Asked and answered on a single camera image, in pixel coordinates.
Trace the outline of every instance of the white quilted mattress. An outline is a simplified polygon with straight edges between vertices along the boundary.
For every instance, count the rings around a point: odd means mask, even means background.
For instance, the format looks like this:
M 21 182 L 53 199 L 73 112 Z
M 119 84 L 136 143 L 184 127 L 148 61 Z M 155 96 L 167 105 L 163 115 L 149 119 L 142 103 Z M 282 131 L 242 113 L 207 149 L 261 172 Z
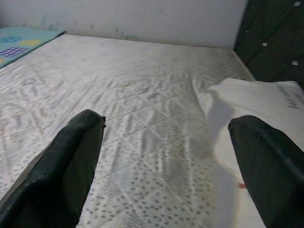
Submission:
M 251 79 L 226 49 L 71 35 L 0 69 L 0 197 L 89 108 L 107 127 L 79 228 L 230 227 L 237 185 L 212 158 L 195 77 Z

